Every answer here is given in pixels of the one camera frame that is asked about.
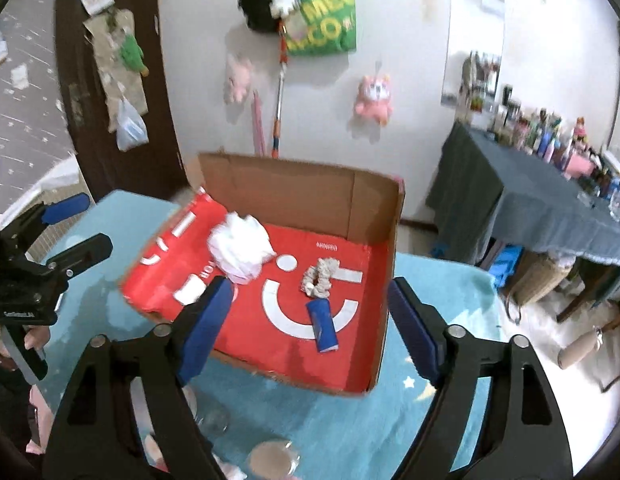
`blue roll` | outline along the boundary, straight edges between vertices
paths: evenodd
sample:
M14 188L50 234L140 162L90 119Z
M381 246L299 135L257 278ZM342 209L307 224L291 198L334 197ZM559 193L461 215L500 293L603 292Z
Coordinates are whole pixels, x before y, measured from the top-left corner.
M337 350L339 348L339 342L330 312L330 301L323 299L312 300L305 306L310 313L310 320L312 321L312 328L314 329L314 338L316 339L318 351L324 353Z

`stuffed animal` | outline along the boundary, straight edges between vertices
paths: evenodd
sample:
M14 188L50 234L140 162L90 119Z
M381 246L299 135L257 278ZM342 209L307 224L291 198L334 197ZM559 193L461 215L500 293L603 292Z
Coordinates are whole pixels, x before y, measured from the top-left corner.
M287 18L298 7L299 0L272 0L270 13L273 18Z
M389 76L365 76L359 85L354 111L361 117L374 119L381 126L386 126L392 114L390 99Z
M139 72L143 77L146 77L150 71L143 63L143 51L136 38L131 34L125 35L125 40L118 51L123 65L132 72Z
M250 90L252 63L249 59L228 56L228 101L242 103Z

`wooden door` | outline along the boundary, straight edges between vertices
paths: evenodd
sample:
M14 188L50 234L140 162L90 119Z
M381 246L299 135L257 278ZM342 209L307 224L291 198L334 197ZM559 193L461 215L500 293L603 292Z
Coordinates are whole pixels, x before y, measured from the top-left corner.
M150 142L128 152L107 131L105 94L83 22L80 0L56 0L56 53L59 85L78 164L94 200L115 189L169 199L187 186L170 114L158 31L157 0L115 0L134 13L135 34L150 75L143 78L149 112L142 118Z

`glass cup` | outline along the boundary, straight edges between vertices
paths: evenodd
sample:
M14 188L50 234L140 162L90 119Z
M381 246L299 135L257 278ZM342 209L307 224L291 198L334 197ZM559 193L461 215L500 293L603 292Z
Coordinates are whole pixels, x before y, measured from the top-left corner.
M299 452L289 440L261 442L248 457L248 465L254 475L265 480L290 478L301 461Z
M608 206L610 209L610 216L614 219L615 222L620 221L620 189L615 189L612 193L612 197L610 198L610 205Z
M224 434L230 425L230 412L213 396L197 391L197 427L213 440Z

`pink plush toy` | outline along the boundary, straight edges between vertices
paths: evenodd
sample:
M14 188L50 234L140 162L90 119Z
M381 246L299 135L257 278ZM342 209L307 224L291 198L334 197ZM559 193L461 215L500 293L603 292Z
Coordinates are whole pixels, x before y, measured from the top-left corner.
M242 103L250 90L252 63L249 59L228 56L228 101Z
M392 114L390 99L390 76L365 76L359 85L354 111L361 117L374 119L381 126L386 126Z

